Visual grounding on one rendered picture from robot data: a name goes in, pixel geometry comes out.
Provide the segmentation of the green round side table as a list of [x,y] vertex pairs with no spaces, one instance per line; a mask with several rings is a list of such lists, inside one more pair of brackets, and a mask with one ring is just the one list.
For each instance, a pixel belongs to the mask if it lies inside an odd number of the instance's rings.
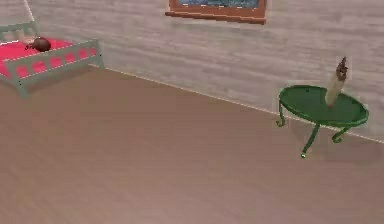
[[302,158],[306,157],[307,150],[321,126],[339,128],[339,131],[332,136],[332,141],[340,143],[344,133],[368,121],[369,110],[348,94],[340,93],[329,108],[325,102],[326,91],[326,88],[320,86],[291,85],[283,88],[278,95],[279,119],[276,121],[278,127],[283,127],[286,123],[283,109],[314,124],[312,133],[302,149]]

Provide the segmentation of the beige statuette with brown top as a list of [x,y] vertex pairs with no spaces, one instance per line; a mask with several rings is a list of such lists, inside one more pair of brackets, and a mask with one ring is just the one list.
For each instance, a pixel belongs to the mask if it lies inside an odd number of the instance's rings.
[[330,78],[325,95],[325,102],[328,108],[331,108],[335,103],[347,79],[348,67],[346,66],[346,62],[347,58],[343,57],[337,65],[335,73]]

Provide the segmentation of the grey bed with red cover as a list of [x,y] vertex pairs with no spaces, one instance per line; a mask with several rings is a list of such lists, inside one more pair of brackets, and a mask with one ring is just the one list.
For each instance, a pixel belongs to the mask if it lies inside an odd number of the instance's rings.
[[104,68],[102,52],[97,39],[84,42],[69,42],[49,38],[52,48],[39,52],[18,39],[7,41],[10,32],[18,37],[19,32],[38,36],[34,21],[0,26],[0,81],[14,86],[22,97],[27,97],[26,86],[55,73],[80,66],[96,64]]

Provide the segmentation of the dark brown round object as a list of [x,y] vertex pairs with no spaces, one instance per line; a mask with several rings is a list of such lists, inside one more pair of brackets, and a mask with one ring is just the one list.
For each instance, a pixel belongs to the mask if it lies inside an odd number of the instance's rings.
[[28,40],[25,49],[35,49],[39,52],[46,52],[51,49],[51,43],[46,38],[37,37]]

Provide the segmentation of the brown framed wall picture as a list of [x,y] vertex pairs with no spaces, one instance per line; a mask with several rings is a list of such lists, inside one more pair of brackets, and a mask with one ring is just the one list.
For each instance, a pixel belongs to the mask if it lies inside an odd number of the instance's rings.
[[244,8],[240,6],[228,7],[209,6],[206,4],[180,4],[178,0],[169,0],[169,9],[165,12],[165,15],[170,17],[264,25],[266,23],[267,0],[257,0],[257,2],[258,5],[256,8]]

